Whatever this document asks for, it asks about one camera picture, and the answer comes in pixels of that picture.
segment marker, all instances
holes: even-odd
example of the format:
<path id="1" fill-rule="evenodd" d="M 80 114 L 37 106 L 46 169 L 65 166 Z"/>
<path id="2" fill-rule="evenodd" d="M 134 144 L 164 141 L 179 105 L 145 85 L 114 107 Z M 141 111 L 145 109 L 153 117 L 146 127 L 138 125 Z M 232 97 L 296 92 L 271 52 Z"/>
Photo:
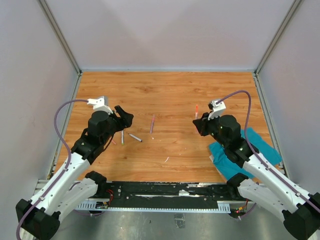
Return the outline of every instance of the marker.
<path id="1" fill-rule="evenodd" d="M 134 139 L 138 140 L 139 142 L 142 142 L 142 140 L 141 140 L 140 138 L 138 138 L 137 136 L 135 136 L 135 135 L 133 135 L 133 134 L 131 134 L 131 133 L 129 133 L 129 135 L 130 135 L 131 137 L 133 137 Z"/>
<path id="2" fill-rule="evenodd" d="M 121 131 L 121 144 L 122 144 L 122 145 L 125 144 L 125 133 L 124 133 L 123 130 Z"/>
<path id="3" fill-rule="evenodd" d="M 195 119 L 198 119 L 198 104 L 195 105 Z"/>
<path id="4" fill-rule="evenodd" d="M 150 127 L 150 134 L 152 134 L 152 131 L 154 129 L 155 119 L 156 119 L 156 115 L 153 114 L 152 121 L 151 121 L 151 127 Z"/>

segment wooden floor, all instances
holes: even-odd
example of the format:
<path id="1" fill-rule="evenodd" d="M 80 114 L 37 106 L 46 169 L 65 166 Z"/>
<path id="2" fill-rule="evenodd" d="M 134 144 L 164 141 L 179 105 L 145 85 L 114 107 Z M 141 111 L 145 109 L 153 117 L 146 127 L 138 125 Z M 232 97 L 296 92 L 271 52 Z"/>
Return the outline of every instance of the wooden floor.
<path id="1" fill-rule="evenodd" d="M 79 179 L 94 170 L 110 181 L 223 182 L 209 159 L 208 145 L 214 139 L 196 133 L 192 120 L 197 104 L 201 116 L 208 112 L 209 101 L 240 89 L 252 96 L 249 126 L 271 144 L 251 73 L 85 72 L 77 99 L 107 96 L 112 109 L 120 105 L 134 114 L 134 119 L 132 127 L 124 131 L 124 145 L 121 145 L 121 133 L 116 133 L 117 144 L 111 144 Z M 244 126 L 248 97 L 238 94 L 225 103 L 225 113 L 234 115 Z M 65 135 L 70 147 L 87 127 L 92 112 L 92 107 L 83 102 L 74 105 Z M 156 119 L 151 135 L 153 114 Z M 63 148 L 58 168 L 66 157 Z"/>

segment white wall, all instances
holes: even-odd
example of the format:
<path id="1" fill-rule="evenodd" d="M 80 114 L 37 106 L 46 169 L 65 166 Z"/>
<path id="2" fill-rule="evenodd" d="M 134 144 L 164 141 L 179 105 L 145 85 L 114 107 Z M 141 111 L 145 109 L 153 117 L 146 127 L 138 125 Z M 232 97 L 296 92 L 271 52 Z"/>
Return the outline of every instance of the white wall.
<path id="1" fill-rule="evenodd" d="M 0 1 L 1 239 L 15 239 L 15 206 L 49 170 L 76 77 L 37 1 Z"/>
<path id="2" fill-rule="evenodd" d="M 84 70 L 253 70 L 293 0 L 47 0 Z"/>
<path id="3" fill-rule="evenodd" d="M 320 192 L 320 4 L 306 0 L 260 73 L 290 178 Z"/>

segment blue towel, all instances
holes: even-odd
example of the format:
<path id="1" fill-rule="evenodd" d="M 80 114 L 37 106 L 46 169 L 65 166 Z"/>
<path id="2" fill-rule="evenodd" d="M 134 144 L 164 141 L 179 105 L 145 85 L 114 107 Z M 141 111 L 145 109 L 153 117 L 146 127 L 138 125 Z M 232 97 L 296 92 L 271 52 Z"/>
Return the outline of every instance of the blue towel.
<path id="1" fill-rule="evenodd" d="M 244 130 L 241 130 L 241 135 L 243 138 L 245 137 Z M 273 147 L 269 146 L 251 127 L 247 129 L 247 136 L 250 140 L 250 143 L 256 146 L 272 165 L 276 165 L 282 161 L 279 153 Z M 224 175 L 227 181 L 237 173 L 247 175 L 251 179 L 254 178 L 251 173 L 231 162 L 225 155 L 224 149 L 219 143 L 215 142 L 210 144 L 209 150 L 214 157 L 213 164 L 220 171 L 220 173 Z"/>

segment red wire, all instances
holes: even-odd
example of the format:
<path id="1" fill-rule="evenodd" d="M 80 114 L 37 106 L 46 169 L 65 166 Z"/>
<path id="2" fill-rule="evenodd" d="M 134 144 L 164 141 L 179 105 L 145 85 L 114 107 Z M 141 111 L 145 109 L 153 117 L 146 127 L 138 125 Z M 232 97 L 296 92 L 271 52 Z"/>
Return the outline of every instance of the red wire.
<path id="1" fill-rule="evenodd" d="M 107 192 L 110 194 L 109 205 L 111 201 L 114 199 L 114 192 L 111 189 L 108 189 Z"/>

